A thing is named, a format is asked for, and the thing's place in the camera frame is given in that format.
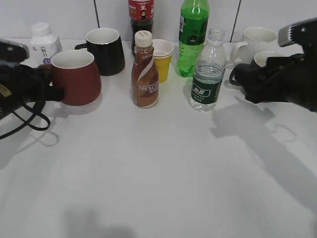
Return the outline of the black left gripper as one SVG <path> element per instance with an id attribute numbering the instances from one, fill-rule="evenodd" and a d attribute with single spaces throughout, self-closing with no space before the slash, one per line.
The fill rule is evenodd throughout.
<path id="1" fill-rule="evenodd" d="M 20 107 L 40 115 L 47 101 L 60 102 L 65 90 L 56 86 L 52 71 L 45 66 L 0 61 L 0 115 L 5 117 Z"/>

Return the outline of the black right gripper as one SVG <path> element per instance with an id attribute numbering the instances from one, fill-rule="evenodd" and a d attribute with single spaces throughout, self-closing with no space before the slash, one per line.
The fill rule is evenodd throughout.
<path id="1" fill-rule="evenodd" d="M 305 54 L 271 57 L 255 77 L 241 85 L 245 99 L 254 103 L 317 104 L 317 60 Z"/>

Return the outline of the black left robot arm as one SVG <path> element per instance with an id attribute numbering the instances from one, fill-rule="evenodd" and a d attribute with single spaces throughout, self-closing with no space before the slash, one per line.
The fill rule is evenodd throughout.
<path id="1" fill-rule="evenodd" d="M 0 118 L 32 102 L 41 110 L 46 101 L 60 102 L 65 91 L 56 86 L 52 71 L 46 66 L 0 65 Z"/>

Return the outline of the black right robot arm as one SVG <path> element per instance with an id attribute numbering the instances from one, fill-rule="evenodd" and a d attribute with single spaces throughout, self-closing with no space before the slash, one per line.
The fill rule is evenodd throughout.
<path id="1" fill-rule="evenodd" d="M 305 54 L 268 57 L 264 67 L 240 63 L 229 81 L 254 103 L 287 102 L 317 111 L 317 59 Z"/>

